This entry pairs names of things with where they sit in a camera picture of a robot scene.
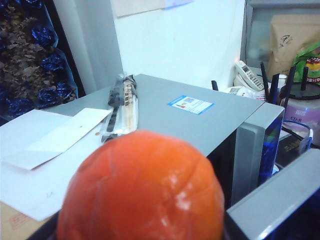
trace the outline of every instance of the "brown paper bag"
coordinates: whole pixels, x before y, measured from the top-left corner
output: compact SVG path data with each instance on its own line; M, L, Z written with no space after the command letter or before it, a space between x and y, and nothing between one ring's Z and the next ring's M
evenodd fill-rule
M274 15L270 23L268 79L277 73L288 75L300 49L319 41L319 34L320 14Z

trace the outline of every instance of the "plastic bag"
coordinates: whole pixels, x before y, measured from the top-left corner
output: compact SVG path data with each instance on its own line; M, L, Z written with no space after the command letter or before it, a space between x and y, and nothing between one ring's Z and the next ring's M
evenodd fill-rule
M120 74L110 90L108 109L112 110L101 127L101 141L134 132L138 128L137 83L133 75Z
M320 41L297 54L293 64L296 65L294 82L301 82L304 67L307 66L307 82L320 85Z

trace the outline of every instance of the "white wall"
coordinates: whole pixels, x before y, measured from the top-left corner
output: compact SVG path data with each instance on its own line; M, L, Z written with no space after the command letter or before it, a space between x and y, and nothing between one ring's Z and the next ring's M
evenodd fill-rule
M75 0L54 0L54 5L59 14L85 92L87 94L92 93L97 90L97 85L94 80Z
M122 64L110 0L54 0L87 94L110 86Z
M204 88L211 88L211 80L219 89L231 86L244 5L245 0L195 0L115 17L123 70Z
M54 0L87 94L122 69L219 89L232 85L245 0L194 0L116 18L110 0Z

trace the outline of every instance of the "label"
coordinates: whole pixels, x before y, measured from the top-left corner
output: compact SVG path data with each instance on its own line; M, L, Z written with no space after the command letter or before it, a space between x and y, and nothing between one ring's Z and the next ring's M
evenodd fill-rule
M185 110L193 114L201 114L208 108L214 105L214 103L195 99L186 95L182 95L177 99L169 102L168 105L177 109Z
M22 213L17 213L16 215L9 218L9 222L11 225L12 230L16 230L21 227L23 224L31 220L31 218L27 217Z
M232 87L232 88L230 89L230 93L231 93L231 94L237 94L237 92L239 91L239 89L240 89L240 88Z
M305 65L309 68L307 81L309 83L320 83L320 58L316 56L309 57Z
M283 119L304 123L314 128L314 126L320 125L320 109L296 107L288 104ZM295 123L284 122L283 124L297 131L306 130L305 127Z

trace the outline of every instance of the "white paper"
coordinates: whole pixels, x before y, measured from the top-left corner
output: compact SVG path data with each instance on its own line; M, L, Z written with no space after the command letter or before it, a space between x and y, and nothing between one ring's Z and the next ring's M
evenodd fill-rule
M113 0L117 17L188 4L194 0Z
M33 140L39 139L71 118L50 112L34 111L26 114L37 115L36 122L29 121L29 117L21 116L15 119L18 123L23 123L20 129L12 122L0 127L1 155L24 149L30 144L28 137ZM99 130L100 125L66 152L33 170L22 169L1 161L1 201L36 221L42 221L56 213L62 206L69 181L79 165L102 145L101 136L97 134Z
M255 91L252 93L252 98L260 100L260 101L266 101L266 93L265 90L262 91Z
M74 117L68 119L58 127L53 128L53 130L49 128L51 131L37 141L33 143L32 141L28 141L31 145L20 151L14 151L12 154L4 156L2 160L14 166L31 170L65 152L101 122L108 113L110 113L109 110L84 108ZM31 113L25 118L27 118L29 122L33 120L33 124L37 125L39 120L36 117L38 116L39 112L35 115ZM12 122L16 128L24 126L21 120L17 123L15 123L15 120Z

